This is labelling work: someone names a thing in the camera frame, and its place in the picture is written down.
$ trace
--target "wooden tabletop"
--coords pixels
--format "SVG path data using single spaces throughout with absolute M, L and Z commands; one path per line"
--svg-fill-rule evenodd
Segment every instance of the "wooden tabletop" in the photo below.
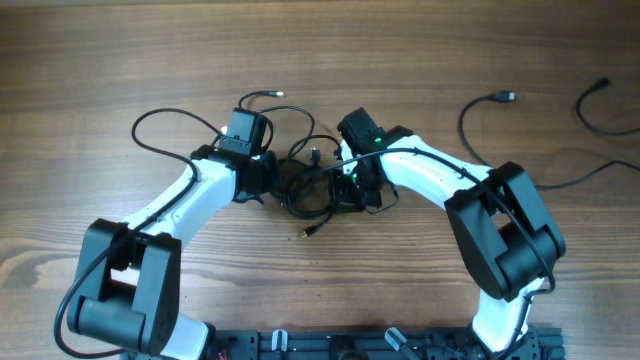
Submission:
M 485 103 L 468 137 L 492 164 L 524 166 L 539 183 L 573 179 L 610 159 L 640 163 L 638 136 L 602 138 L 577 120 L 577 96 L 610 129 L 639 125 L 640 6 L 533 2 L 243 2 L 3 9 L 0 12 L 0 358 L 63 359 L 52 322 L 73 280 L 85 229 L 149 203 L 183 171 L 137 147 L 142 113 L 179 107 L 215 126 L 243 94 L 254 108 L 291 104 L 316 133 L 365 107 L 470 161 L 456 131 L 471 99 Z M 307 119 L 272 113 L 283 156 Z M 213 133 L 158 115 L 140 137 L 189 154 Z M 331 146 L 318 141 L 324 161 Z M 307 161 L 309 152 L 301 153 Z M 640 354 L 640 174 L 611 168 L 542 193 L 567 254 L 558 289 L 531 323 L 562 327 L 570 359 Z M 220 329 L 465 326 L 479 289 L 445 213 L 406 189 L 377 216 L 336 216 L 316 235 L 272 199 L 217 213 L 183 253 L 181 311 Z M 82 351 L 107 348 L 69 334 Z

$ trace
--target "wooden table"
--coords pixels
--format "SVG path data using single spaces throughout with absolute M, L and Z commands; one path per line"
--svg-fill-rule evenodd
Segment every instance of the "wooden table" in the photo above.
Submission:
M 471 160 L 456 119 L 469 100 L 510 89 L 513 105 L 482 104 L 468 136 L 493 164 L 523 165 L 540 183 L 609 159 L 638 164 L 638 137 L 601 138 L 577 121 L 577 96 L 611 129 L 638 126 L 640 7 L 483 2 L 306 2 L 4 9 L 0 13 L 0 358 L 62 359 L 54 312 L 98 217 L 120 220 L 182 172 L 144 151 L 129 129 L 158 107 L 228 123 L 237 99 L 274 88 L 255 108 L 308 109 L 337 135 L 363 106 L 385 127 L 409 127 Z M 281 156 L 307 119 L 273 113 Z M 144 141 L 188 154 L 206 128 L 159 115 Z M 330 163 L 330 144 L 319 141 Z M 308 152 L 301 159 L 307 160 Z M 640 174 L 614 168 L 543 192 L 566 237 L 558 290 L 536 299 L 533 323 L 562 327 L 570 359 L 640 354 Z M 478 288 L 446 215 L 410 191 L 379 216 L 311 224 L 269 199 L 233 204 L 183 254 L 181 310 L 220 329 L 384 329 L 464 326 Z M 65 332 L 83 351 L 105 348 Z

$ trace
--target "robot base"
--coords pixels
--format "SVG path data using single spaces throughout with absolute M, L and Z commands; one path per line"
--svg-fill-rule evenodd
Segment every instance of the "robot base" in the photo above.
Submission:
M 433 328 L 403 333 L 407 346 L 421 360 L 490 360 L 491 356 L 468 354 L 474 341 L 468 328 Z M 408 360 L 385 340 L 384 332 L 301 332 L 288 334 L 287 351 L 272 351 L 272 333 L 254 330 L 219 330 L 221 350 L 217 360 Z M 507 360 L 564 360 L 562 330 L 529 327 L 526 337 Z M 154 360 L 135 353 L 121 360 Z

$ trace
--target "wood grain surface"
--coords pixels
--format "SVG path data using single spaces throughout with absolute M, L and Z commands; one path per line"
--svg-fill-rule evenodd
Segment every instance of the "wood grain surface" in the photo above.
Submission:
M 638 136 L 600 138 L 573 113 L 599 77 L 613 86 L 585 103 L 610 129 L 636 127 L 640 6 L 634 2 L 260 2 L 3 9 L 0 11 L 0 358 L 63 359 L 54 312 L 71 284 L 82 236 L 98 217 L 137 211 L 184 166 L 135 146 L 133 120 L 158 107 L 228 123 L 237 99 L 286 91 L 317 133 L 337 135 L 363 106 L 385 127 L 471 160 L 460 109 L 497 90 L 517 104 L 481 104 L 469 140 L 488 161 L 523 165 L 540 183 L 609 159 L 638 164 Z M 284 155 L 307 132 L 273 113 Z M 213 134 L 178 115 L 141 138 L 188 154 Z M 315 144 L 330 162 L 329 144 Z M 308 153 L 301 155 L 307 160 Z M 558 290 L 531 321 L 562 327 L 570 359 L 640 354 L 640 174 L 605 171 L 543 192 L 566 237 Z M 269 199 L 214 216 L 183 254 L 181 310 L 220 329 L 383 329 L 465 326 L 478 288 L 445 213 L 410 191 L 384 214 L 309 222 Z M 83 351 L 106 348 L 65 332 Z

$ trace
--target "robotic arm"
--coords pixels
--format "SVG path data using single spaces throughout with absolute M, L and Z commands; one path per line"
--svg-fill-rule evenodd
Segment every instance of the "robotic arm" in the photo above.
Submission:
M 503 355 L 500 351 L 507 347 L 514 333 L 524 296 L 540 287 L 543 278 L 522 234 L 512 224 L 498 229 L 491 220 L 497 209 L 485 190 L 495 191 L 509 204 L 547 264 L 553 266 L 564 255 L 564 240 L 533 183 L 513 163 L 495 170 L 472 165 L 431 148 L 411 130 L 396 127 L 385 132 L 362 108 L 338 125 L 344 138 L 341 145 L 344 160 L 384 149 L 419 149 L 455 164 L 484 184 L 479 187 L 465 174 L 434 159 L 411 152 L 390 152 L 345 165 L 341 173 L 347 176 L 342 178 L 349 180 L 334 185 L 341 187 L 359 209 L 380 207 L 380 189 L 392 183 L 406 186 L 446 210 L 467 270 L 481 288 L 478 314 L 470 328 L 452 329 L 446 334 L 436 329 L 428 331 L 427 336 L 409 334 L 409 340 L 395 328 L 379 337 L 344 333 L 300 337 L 289 336 L 283 330 L 273 334 L 216 331 L 210 324 L 179 314 L 182 249 L 216 211 L 231 201 L 259 199 L 280 181 L 273 153 L 260 155 L 266 121 L 258 113 L 235 109 L 220 146 L 203 145 L 192 153 L 197 174 L 187 168 L 156 200 L 120 223 L 98 219 L 89 227 L 76 277 L 98 254 L 143 223 L 197 176 L 196 184 L 182 199 L 158 221 L 132 236 L 122 251 L 102 261 L 86 278 L 70 302 L 67 325 L 72 332 L 119 346 L 128 351 L 123 358 L 138 359 L 285 360 L 291 357 L 287 352 L 292 349 L 299 350 L 296 358 L 302 359 L 368 359 L 372 351 L 389 351 L 389 344 L 395 350 L 402 349 L 402 353 L 391 353 L 400 354 L 394 355 L 398 359 L 405 356 L 416 360 L 410 354 L 430 360 L 469 356 L 493 359 Z M 139 270 L 136 283 L 117 280 L 118 271 L 126 269 Z M 518 337 L 520 343 L 529 341 L 522 338 L 527 330 L 525 322 Z M 553 337 L 555 348 L 557 336 Z M 542 358 L 544 344 L 535 341 L 538 349 L 533 351 Z M 408 349 L 410 343 L 420 345 L 423 352 Z M 511 353 L 532 351 L 523 348 L 520 346 Z M 344 349 L 359 350 L 346 353 Z

